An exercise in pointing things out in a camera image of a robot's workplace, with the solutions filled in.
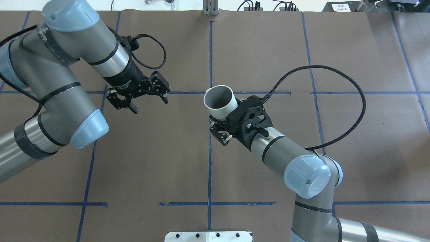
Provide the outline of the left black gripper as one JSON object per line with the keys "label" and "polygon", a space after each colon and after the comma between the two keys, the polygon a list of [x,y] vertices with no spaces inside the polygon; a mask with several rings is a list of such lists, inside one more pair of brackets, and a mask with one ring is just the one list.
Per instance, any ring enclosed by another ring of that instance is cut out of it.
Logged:
{"label": "left black gripper", "polygon": [[112,87],[106,99],[116,109],[129,109],[137,114],[138,108],[132,103],[132,99],[142,95],[156,95],[165,104],[168,103],[167,93],[170,92],[170,87],[163,75],[155,71],[146,77],[132,60],[119,74],[103,78]]}

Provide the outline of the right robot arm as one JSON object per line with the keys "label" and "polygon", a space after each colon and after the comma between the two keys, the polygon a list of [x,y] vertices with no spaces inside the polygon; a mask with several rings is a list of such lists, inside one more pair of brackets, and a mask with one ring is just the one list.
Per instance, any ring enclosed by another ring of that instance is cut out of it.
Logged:
{"label": "right robot arm", "polygon": [[332,214],[335,188],[342,181],[340,165],[327,155],[305,150],[273,127],[252,95],[237,100],[226,94],[206,93],[203,102],[210,112],[211,132],[226,145],[232,137],[296,193],[292,242],[428,242],[429,238]]}

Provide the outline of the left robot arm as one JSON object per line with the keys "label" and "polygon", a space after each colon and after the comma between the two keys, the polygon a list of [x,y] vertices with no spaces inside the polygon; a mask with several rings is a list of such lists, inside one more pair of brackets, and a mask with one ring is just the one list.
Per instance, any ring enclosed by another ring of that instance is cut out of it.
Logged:
{"label": "left robot arm", "polygon": [[28,120],[1,137],[1,181],[71,144],[86,147],[109,131],[70,66],[83,59],[110,86],[116,109],[137,114],[133,98],[159,96],[167,103],[169,83],[153,67],[146,77],[133,50],[137,36],[119,36],[86,0],[51,0],[44,21],[1,42],[1,79],[38,103]]}

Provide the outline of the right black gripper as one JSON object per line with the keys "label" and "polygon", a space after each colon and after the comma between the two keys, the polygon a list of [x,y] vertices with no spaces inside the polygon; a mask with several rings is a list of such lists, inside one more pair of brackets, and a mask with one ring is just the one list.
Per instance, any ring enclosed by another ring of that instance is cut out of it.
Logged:
{"label": "right black gripper", "polygon": [[243,101],[236,100],[238,107],[226,119],[209,115],[209,130],[215,139],[226,146],[235,138],[250,150],[257,134],[261,134],[264,139],[272,138],[273,135],[270,135],[267,128],[273,127],[273,124],[264,109],[267,98],[252,95]]}

